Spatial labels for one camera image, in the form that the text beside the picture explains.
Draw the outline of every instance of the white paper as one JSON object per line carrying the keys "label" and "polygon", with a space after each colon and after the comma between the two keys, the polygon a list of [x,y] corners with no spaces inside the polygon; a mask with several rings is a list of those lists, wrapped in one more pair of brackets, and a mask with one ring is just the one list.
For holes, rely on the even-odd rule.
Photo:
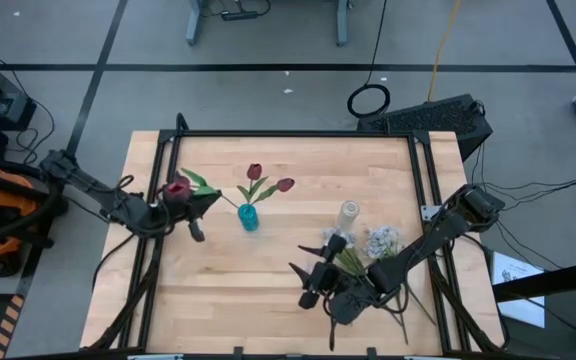
{"label": "white paper", "polygon": [[[542,274],[543,272],[542,269],[498,252],[495,252],[493,256],[492,283],[495,285],[527,276]],[[544,305],[543,296],[531,298],[530,300]],[[499,310],[504,316],[540,328],[545,327],[544,309],[526,300],[514,300],[499,303]]]}

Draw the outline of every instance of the small vase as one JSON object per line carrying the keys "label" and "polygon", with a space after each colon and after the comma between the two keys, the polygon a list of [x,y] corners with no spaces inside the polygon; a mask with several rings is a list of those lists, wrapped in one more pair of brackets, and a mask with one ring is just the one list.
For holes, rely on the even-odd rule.
{"label": "small vase", "polygon": [[257,218],[257,209],[254,205],[244,204],[237,211],[241,225],[246,231],[255,231],[259,227],[259,218]]}

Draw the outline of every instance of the yellow cable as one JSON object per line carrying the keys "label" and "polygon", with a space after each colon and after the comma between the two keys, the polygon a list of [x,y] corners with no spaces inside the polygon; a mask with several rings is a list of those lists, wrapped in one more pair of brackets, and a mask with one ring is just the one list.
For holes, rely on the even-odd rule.
{"label": "yellow cable", "polygon": [[455,23],[455,19],[457,18],[457,12],[459,12],[459,6],[461,6],[461,0],[455,0],[455,7],[452,9],[452,14],[450,15],[450,22],[448,23],[448,30],[444,33],[444,36],[441,38],[441,43],[439,44],[439,49],[437,50],[437,57],[435,58],[435,66],[432,68],[432,80],[430,81],[430,89],[428,90],[428,98],[427,101],[432,101],[432,91],[435,88],[435,81],[437,80],[437,67],[439,67],[439,58],[441,57],[441,50],[444,48],[444,44],[446,43],[446,39],[448,39],[448,35],[450,34],[450,30],[452,29],[452,25]]}

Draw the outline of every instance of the table leg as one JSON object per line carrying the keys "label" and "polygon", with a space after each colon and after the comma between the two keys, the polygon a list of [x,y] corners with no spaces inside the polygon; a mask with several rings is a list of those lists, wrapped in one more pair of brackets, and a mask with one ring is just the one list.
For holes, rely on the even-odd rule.
{"label": "table leg", "polygon": [[188,30],[186,30],[186,41],[189,45],[195,45],[197,33],[199,32],[199,20],[201,19],[201,3],[203,0],[190,0],[190,18],[188,19]]}
{"label": "table leg", "polygon": [[348,42],[348,0],[337,0],[337,46]]}

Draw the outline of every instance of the tulip stem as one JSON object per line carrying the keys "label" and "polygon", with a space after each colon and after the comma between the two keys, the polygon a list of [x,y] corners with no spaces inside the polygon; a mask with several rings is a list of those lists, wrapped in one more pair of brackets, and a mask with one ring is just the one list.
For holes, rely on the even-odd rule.
{"label": "tulip stem", "polygon": [[239,209],[239,206],[235,205],[234,202],[230,201],[230,199],[228,199],[228,198],[226,197],[226,195],[221,194],[221,197],[224,198],[224,199],[226,199],[226,201],[228,201],[228,202],[230,203],[230,205],[232,205],[232,206],[234,206],[235,208]]}

